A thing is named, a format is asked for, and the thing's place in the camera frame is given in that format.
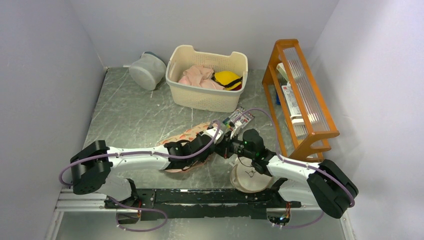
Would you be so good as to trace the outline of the floral mesh laundry bag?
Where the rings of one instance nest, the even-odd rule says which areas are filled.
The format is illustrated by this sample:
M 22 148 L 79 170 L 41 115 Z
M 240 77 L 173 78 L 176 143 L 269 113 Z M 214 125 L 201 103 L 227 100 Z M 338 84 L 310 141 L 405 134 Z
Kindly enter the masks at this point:
M 209 126 L 209 123 L 204 122 L 204 123 L 200 123 L 188 130 L 186 130 L 185 132 L 178 134 L 178 135 L 174 135 L 171 136 L 169 138 L 163 139 L 159 142 L 159 145 L 164 145 L 166 143 L 170 143 L 170 142 L 177 142 L 180 140 L 187 140 L 187 141 L 192 141 L 195 139 L 196 135 L 204 130 L 206 130 Z M 195 169 L 197 167 L 200 167 L 202 165 L 204 165 L 205 162 L 201 162 L 201 161 L 196 161 L 195 163 L 191 164 L 190 166 L 185 166 L 183 169 L 167 169 L 166 172 L 168 173 L 181 173 L 181 172 L 187 172 L 190 171 L 192 169 Z

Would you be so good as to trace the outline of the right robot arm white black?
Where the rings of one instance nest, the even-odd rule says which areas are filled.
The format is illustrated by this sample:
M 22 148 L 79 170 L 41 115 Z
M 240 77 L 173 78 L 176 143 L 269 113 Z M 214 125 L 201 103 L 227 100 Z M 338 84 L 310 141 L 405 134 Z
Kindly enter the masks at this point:
M 283 180 L 270 193 L 270 202 L 275 207 L 300 202 L 318 206 L 328 216 L 340 219 L 355 205 L 358 188 L 332 160 L 308 163 L 285 157 L 267 149 L 254 129 L 245 131 L 242 140 L 231 131 L 220 130 L 214 144 L 218 155 L 249 159 L 247 167 L 255 173 Z

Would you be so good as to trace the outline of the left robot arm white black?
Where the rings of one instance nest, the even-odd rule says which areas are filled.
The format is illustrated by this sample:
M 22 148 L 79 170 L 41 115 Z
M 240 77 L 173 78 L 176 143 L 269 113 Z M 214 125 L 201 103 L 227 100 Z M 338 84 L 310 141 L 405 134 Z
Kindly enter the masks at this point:
M 150 148 L 124 149 L 96 140 L 70 159 L 72 188 L 76 195 L 99 192 L 132 208 L 139 200 L 134 182 L 118 173 L 129 170 L 187 170 L 204 162 L 215 150 L 222 131 L 209 129 L 193 140 L 168 142 Z

